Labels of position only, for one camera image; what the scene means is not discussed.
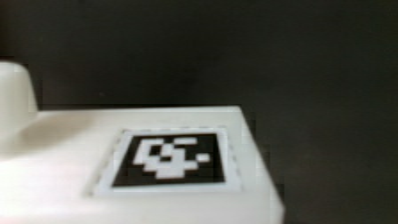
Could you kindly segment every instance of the white object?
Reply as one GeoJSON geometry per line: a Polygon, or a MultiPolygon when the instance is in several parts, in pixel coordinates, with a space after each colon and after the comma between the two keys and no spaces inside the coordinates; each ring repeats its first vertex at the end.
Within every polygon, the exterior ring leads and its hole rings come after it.
{"type": "Polygon", "coordinates": [[[31,77],[22,65],[0,62],[0,142],[11,143],[13,135],[36,119],[38,108],[31,77]]]}
{"type": "Polygon", "coordinates": [[[57,111],[34,118],[27,71],[11,63],[2,63],[0,71],[0,130],[2,139],[13,139],[13,144],[0,141],[2,223],[283,223],[283,204],[238,107],[57,111]],[[95,196],[123,130],[185,127],[224,127],[242,191],[95,196]]]}

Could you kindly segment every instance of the black background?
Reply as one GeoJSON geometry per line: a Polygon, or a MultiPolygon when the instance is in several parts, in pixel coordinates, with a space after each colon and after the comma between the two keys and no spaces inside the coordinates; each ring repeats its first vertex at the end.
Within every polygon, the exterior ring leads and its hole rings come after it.
{"type": "Polygon", "coordinates": [[[41,109],[240,105],[290,224],[398,223],[398,2],[0,1],[41,109]]]}

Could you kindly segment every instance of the white surface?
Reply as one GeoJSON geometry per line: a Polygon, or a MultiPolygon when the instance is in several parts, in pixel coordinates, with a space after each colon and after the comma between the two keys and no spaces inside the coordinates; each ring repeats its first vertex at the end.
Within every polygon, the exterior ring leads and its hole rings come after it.
{"type": "MultiPolygon", "coordinates": [[[[27,74],[7,69],[0,66],[2,94],[15,92],[4,77],[27,74]]],[[[16,79],[18,94],[27,95],[27,76],[16,79]]],[[[20,95],[2,98],[7,134],[32,118],[25,103],[20,95]]],[[[283,205],[238,107],[41,112],[27,128],[0,141],[0,223],[278,224],[281,220],[283,205]],[[219,126],[237,153],[242,191],[95,197],[123,130],[219,126]]]]}

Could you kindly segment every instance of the white border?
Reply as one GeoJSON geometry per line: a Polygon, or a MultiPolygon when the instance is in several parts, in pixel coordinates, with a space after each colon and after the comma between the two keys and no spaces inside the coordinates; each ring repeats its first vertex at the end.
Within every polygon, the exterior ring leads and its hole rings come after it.
{"type": "Polygon", "coordinates": [[[226,128],[171,128],[151,130],[127,130],[123,132],[121,141],[114,151],[114,159],[109,161],[107,168],[102,172],[102,178],[95,187],[95,195],[128,195],[135,193],[160,192],[237,192],[242,190],[238,177],[238,165],[235,155],[230,148],[226,128]],[[128,145],[135,136],[178,135],[178,134],[217,134],[221,160],[224,169],[224,183],[171,184],[157,186],[112,187],[114,178],[128,150],[128,145]]]}

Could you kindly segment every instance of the dark wall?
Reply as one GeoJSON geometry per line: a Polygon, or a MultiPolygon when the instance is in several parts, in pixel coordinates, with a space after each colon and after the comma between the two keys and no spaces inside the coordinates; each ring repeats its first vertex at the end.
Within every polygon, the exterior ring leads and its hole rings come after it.
{"type": "Polygon", "coordinates": [[[398,223],[398,3],[0,1],[41,108],[240,105],[286,223],[398,223]]]}

